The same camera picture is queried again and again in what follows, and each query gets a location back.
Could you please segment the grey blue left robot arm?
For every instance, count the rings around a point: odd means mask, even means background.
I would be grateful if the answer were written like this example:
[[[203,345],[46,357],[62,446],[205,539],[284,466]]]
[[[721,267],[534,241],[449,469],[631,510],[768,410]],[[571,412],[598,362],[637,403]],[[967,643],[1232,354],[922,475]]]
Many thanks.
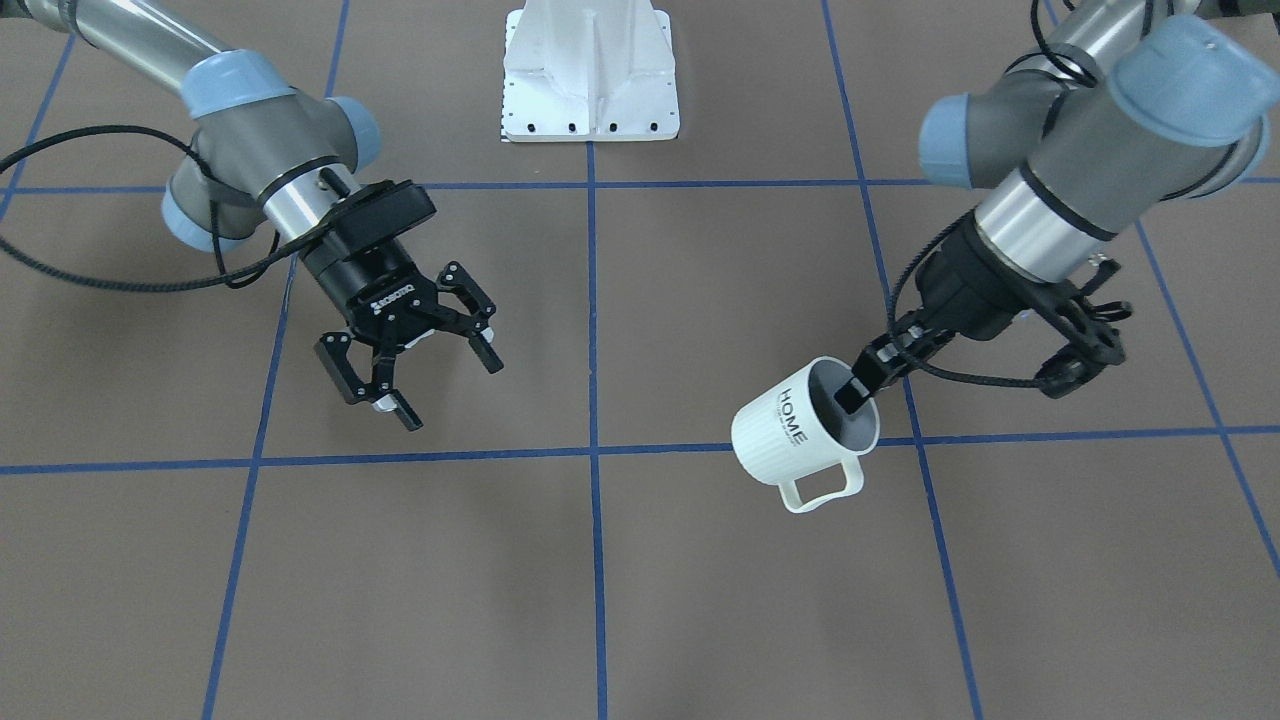
[[[1125,302],[1091,296],[1103,247],[1158,202],[1217,193],[1265,155],[1277,72],[1213,26],[1277,9],[1083,1],[987,92],[940,100],[919,133],[936,184],[986,197],[941,231],[890,295],[886,332],[831,393],[846,415],[914,370],[1060,398],[1121,364]],[[951,340],[988,341],[1033,311],[1065,345],[1030,379],[946,372]]]

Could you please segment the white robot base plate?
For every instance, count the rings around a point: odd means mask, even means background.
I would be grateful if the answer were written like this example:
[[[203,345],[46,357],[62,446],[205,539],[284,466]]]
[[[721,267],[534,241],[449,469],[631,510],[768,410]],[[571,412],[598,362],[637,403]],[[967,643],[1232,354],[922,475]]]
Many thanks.
[[[678,137],[672,22],[652,3],[526,1],[504,31],[502,141]]]

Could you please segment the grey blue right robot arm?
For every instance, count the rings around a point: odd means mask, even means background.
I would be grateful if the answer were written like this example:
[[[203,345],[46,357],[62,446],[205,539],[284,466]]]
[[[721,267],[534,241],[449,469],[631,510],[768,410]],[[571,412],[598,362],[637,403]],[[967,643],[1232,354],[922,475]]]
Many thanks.
[[[197,126],[189,141],[141,126],[67,131],[10,154],[3,168],[77,138],[159,138],[184,156],[163,196],[166,227],[210,252],[218,270],[145,283],[64,272],[4,242],[9,258],[70,284],[129,293],[242,288],[298,258],[344,319],[315,345],[343,400],[392,413],[408,430],[422,423],[396,388],[396,360],[421,340],[456,334],[488,372],[503,368],[492,345],[495,304],[458,263],[424,275],[401,242],[435,214],[425,188],[410,179],[358,181],[381,147],[361,102],[311,97],[261,53],[232,47],[155,1],[5,1],[3,17],[100,49],[173,92]]]

